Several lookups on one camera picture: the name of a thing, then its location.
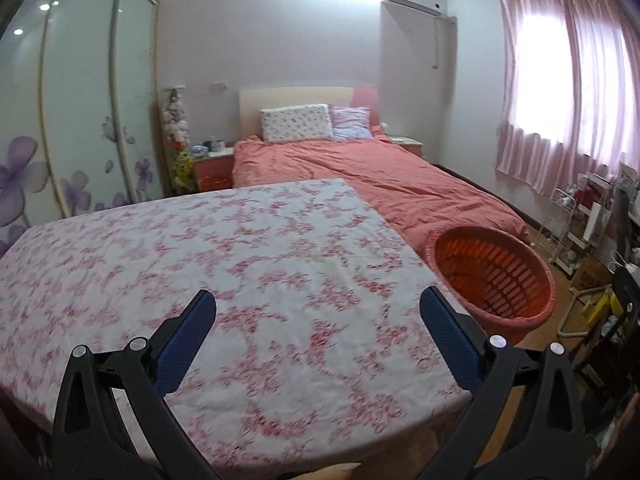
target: frosted glass door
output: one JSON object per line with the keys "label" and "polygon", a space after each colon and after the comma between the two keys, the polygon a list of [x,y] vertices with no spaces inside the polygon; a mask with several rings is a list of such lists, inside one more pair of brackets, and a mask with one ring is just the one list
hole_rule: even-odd
{"label": "frosted glass door", "polygon": [[150,0],[120,0],[117,13],[115,87],[122,145],[137,202],[163,197],[154,149]]}
{"label": "frosted glass door", "polygon": [[116,0],[57,1],[44,51],[44,123],[53,171],[76,215],[130,201],[111,106]]}
{"label": "frosted glass door", "polygon": [[62,218],[49,174],[38,94],[52,0],[24,0],[0,40],[0,257],[32,225]]}

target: floral pillow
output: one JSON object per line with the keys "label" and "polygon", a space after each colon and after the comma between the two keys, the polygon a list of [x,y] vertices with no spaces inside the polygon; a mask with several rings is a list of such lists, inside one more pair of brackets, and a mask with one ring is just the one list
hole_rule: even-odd
{"label": "floral pillow", "polygon": [[330,105],[331,122],[334,125],[334,139],[372,139],[369,121],[371,110],[368,106],[347,108]]}
{"label": "floral pillow", "polygon": [[262,111],[262,138],[266,144],[331,139],[333,134],[327,105],[289,106]]}

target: screw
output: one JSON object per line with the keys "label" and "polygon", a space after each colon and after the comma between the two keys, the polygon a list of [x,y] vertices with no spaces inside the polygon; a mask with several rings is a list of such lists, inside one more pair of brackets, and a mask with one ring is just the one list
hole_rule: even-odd
{"label": "screw", "polygon": [[143,337],[137,337],[131,343],[129,343],[129,348],[131,348],[134,352],[142,350],[146,346],[146,339]]}
{"label": "screw", "polygon": [[86,346],[84,345],[76,346],[74,350],[71,352],[71,355],[73,357],[82,357],[84,354],[86,354]]}
{"label": "screw", "polygon": [[549,349],[556,355],[564,354],[564,346],[560,343],[551,343],[551,345],[549,345]]}
{"label": "screw", "polygon": [[489,338],[489,343],[491,343],[491,346],[494,348],[504,348],[507,346],[507,340],[501,335],[492,335]]}

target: electrical outlet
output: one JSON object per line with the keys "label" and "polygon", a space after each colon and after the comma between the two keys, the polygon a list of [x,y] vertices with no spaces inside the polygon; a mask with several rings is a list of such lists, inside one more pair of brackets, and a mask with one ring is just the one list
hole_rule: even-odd
{"label": "electrical outlet", "polygon": [[226,81],[214,81],[209,84],[210,92],[220,92],[221,90],[227,90],[229,85]]}

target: orange laundry basket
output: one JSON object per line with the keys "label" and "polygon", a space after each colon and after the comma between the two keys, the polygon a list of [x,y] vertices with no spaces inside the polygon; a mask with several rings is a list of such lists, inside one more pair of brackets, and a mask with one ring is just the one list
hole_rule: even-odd
{"label": "orange laundry basket", "polygon": [[556,307],[556,285],[526,244],[496,229],[457,226],[431,234],[427,263],[488,335],[516,344]]}

